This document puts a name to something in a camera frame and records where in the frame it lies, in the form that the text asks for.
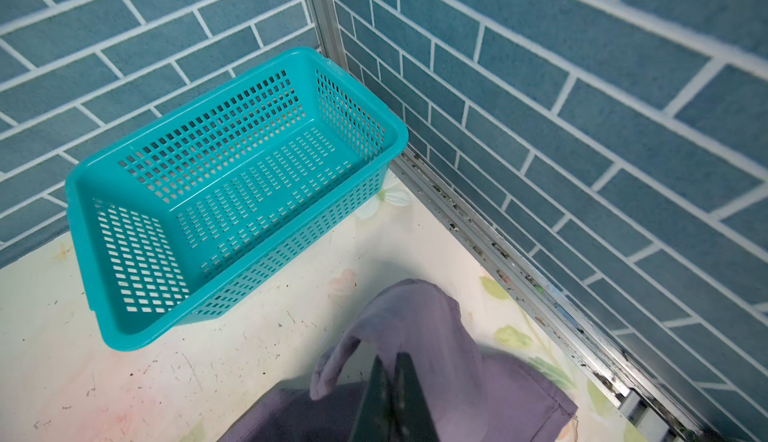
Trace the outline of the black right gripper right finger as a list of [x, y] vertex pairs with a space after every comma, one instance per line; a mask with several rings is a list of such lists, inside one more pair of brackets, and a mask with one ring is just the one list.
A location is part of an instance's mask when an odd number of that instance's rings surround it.
[[439, 440], [411, 356], [397, 354], [391, 389], [392, 441]]

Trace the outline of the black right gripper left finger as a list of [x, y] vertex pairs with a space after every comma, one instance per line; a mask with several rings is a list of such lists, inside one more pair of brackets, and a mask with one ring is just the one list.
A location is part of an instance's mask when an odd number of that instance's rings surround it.
[[349, 441], [387, 442], [392, 434], [392, 384], [383, 362], [376, 357]]

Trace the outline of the purple trousers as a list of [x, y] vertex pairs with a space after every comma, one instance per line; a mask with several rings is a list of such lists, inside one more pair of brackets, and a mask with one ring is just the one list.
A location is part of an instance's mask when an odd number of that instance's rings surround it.
[[323, 353], [308, 389], [280, 383], [222, 435], [224, 441], [347, 441], [368, 387], [342, 384], [342, 370], [370, 345], [390, 379], [407, 354], [442, 441], [554, 441], [577, 405], [515, 356], [483, 352], [461, 322], [459, 303], [438, 286], [402, 280], [380, 292]]

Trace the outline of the teal plastic basket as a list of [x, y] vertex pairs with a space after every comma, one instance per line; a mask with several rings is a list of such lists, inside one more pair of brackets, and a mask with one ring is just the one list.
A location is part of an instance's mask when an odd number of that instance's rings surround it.
[[105, 344], [222, 316], [383, 187], [405, 123], [300, 47], [79, 163], [65, 182]]

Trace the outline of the right side aluminium rail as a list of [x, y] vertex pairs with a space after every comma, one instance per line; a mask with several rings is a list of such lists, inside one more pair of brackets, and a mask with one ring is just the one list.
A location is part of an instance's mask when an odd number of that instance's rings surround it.
[[719, 441], [703, 420], [681, 407], [627, 353], [509, 244], [483, 215], [427, 163], [405, 150], [393, 173], [499, 282], [538, 327], [639, 429], [666, 428], [680, 441]]

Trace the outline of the right rear aluminium corner post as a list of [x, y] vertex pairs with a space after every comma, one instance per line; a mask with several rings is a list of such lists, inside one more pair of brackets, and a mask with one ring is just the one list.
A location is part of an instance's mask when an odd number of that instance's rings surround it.
[[308, 5], [323, 54], [347, 71], [348, 64], [334, 0], [308, 0]]

